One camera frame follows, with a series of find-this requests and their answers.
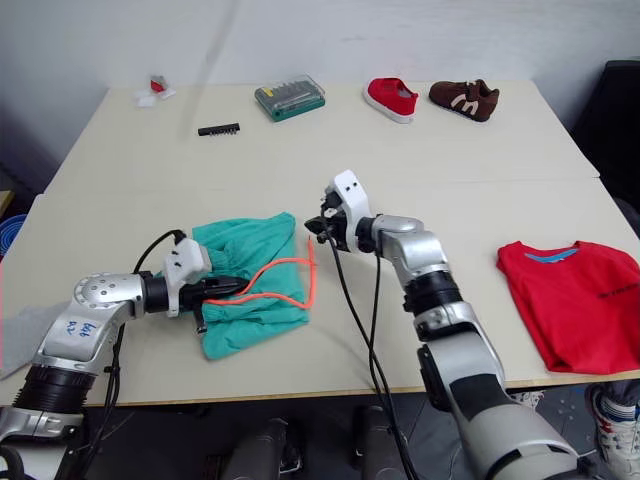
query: white sneaker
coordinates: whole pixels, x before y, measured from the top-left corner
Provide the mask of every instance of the white sneaker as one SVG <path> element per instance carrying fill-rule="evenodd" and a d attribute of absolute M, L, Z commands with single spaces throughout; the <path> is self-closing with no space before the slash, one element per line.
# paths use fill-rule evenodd
<path fill-rule="evenodd" d="M 538 403 L 540 403 L 540 400 L 542 400 L 542 397 L 544 397 L 544 390 L 511 394 L 511 398 L 518 402 L 520 405 L 533 408 L 534 410 L 538 406 Z"/>
<path fill-rule="evenodd" d="M 596 422 L 600 456 L 618 480 L 640 480 L 640 418 L 615 421 L 602 412 L 602 387 L 590 385 L 585 392 L 587 409 Z"/>

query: blue bowl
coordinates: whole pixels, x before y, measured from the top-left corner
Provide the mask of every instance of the blue bowl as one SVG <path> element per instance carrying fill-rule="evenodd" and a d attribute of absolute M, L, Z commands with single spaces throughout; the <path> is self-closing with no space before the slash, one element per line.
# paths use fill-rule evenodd
<path fill-rule="evenodd" d="M 11 243 L 18 235 L 20 227 L 22 227 L 26 218 L 26 215 L 16 215 L 0 223 L 0 255 L 5 256 L 7 254 Z"/>

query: floor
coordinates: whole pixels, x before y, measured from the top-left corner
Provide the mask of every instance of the floor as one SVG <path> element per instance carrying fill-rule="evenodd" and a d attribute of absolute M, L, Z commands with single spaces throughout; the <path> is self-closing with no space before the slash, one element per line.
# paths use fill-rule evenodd
<path fill-rule="evenodd" d="M 538 405 L 538 412 L 580 453 L 593 449 L 594 424 L 583 394 L 584 386 L 555 388 L 547 390 Z M 453 418 L 434 410 L 425 398 L 424 394 L 394 396 L 416 469 L 423 480 L 472 479 L 464 452 L 455 455 L 460 442 Z M 355 480 L 360 474 L 351 461 L 352 415 L 356 406 L 368 404 L 375 404 L 375 397 L 118 410 L 113 424 L 126 422 L 104 441 L 88 479 L 204 480 L 209 478 L 204 475 L 208 456 L 229 452 L 262 422 L 283 417 L 297 419 L 307 441 L 305 468 L 292 478 Z M 597 454 L 590 458 L 599 463 Z M 613 480 L 600 464 L 599 475 Z"/>

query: brown shoe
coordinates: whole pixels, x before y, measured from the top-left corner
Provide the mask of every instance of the brown shoe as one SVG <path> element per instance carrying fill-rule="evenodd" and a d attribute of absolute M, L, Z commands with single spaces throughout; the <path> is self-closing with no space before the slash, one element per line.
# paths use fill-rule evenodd
<path fill-rule="evenodd" d="M 436 82 L 429 98 L 436 105 L 461 113 L 476 122 L 486 122 L 498 104 L 500 90 L 489 89 L 484 80 L 475 82 Z"/>

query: teal cloth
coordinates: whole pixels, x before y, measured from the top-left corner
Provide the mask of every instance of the teal cloth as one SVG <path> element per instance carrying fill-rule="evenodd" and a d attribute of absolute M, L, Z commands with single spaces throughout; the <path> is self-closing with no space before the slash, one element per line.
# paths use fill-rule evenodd
<path fill-rule="evenodd" d="M 211 276 L 251 279 L 272 260 L 296 256 L 295 225 L 289 213 L 267 219 L 238 218 L 194 227 L 193 239 L 209 252 Z M 304 303 L 298 264 L 280 264 L 265 271 L 249 293 L 262 292 L 281 293 Z M 208 324 L 202 347 L 210 359 L 231 355 L 309 321 L 306 310 L 276 298 L 239 305 L 204 304 L 202 313 Z"/>

